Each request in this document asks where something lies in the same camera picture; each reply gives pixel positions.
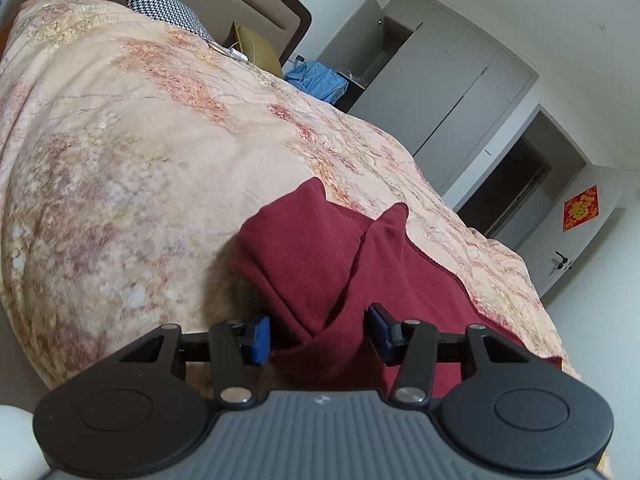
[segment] white round object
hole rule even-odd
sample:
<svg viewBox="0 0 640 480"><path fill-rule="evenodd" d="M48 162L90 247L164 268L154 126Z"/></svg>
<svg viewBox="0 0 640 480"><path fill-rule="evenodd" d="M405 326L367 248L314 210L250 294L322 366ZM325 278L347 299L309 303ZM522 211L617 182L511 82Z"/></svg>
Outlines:
<svg viewBox="0 0 640 480"><path fill-rule="evenodd" d="M0 478L38 480L49 470L33 436L33 415L0 405Z"/></svg>

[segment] black circular cover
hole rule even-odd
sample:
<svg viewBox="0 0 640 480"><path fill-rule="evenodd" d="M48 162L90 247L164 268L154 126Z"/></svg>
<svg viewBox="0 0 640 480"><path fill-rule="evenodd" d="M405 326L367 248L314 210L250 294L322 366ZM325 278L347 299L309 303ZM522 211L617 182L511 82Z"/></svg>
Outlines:
<svg viewBox="0 0 640 480"><path fill-rule="evenodd" d="M496 468L549 474L596 460L613 416L596 392L546 364L494 364L442 402L445 432Z"/></svg>
<svg viewBox="0 0 640 480"><path fill-rule="evenodd" d="M86 478L130 478L175 462L198 440L207 407L157 367L113 363L51 392L33 429L47 461Z"/></svg>

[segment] yellow pillow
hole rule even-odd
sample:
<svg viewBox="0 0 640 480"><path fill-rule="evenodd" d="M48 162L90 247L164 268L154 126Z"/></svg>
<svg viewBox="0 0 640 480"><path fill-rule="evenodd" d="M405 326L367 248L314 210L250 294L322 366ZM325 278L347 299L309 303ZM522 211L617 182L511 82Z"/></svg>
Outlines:
<svg viewBox="0 0 640 480"><path fill-rule="evenodd" d="M238 22L234 22L233 31L239 42L235 48L249 58L249 63L255 63L261 69L282 78L280 60L271 41Z"/></svg>

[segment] black and white pillow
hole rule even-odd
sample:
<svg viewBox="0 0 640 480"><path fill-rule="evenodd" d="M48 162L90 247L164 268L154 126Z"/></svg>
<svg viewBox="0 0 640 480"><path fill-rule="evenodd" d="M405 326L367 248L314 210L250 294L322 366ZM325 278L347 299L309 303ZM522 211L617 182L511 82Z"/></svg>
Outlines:
<svg viewBox="0 0 640 480"><path fill-rule="evenodd" d="M124 0L129 9L145 14L154 20L171 23L199 35L207 43L215 40L204 28L198 15L180 0Z"/></svg>

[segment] folded maroon clothing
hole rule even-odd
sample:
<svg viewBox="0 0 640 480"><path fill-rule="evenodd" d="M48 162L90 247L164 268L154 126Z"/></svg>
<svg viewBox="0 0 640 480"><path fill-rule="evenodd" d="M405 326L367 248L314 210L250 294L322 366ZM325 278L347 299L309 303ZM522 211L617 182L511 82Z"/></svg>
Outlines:
<svg viewBox="0 0 640 480"><path fill-rule="evenodd" d="M271 361L308 388L389 391L398 367L382 365L364 335L364 312L381 303L396 319L421 319L441 332L483 323L462 282L406 236L398 203L372 220L328 202L318 178L260 209L238 234L234 267L262 292L282 333ZM438 364L433 395L461 380L460 366Z"/></svg>

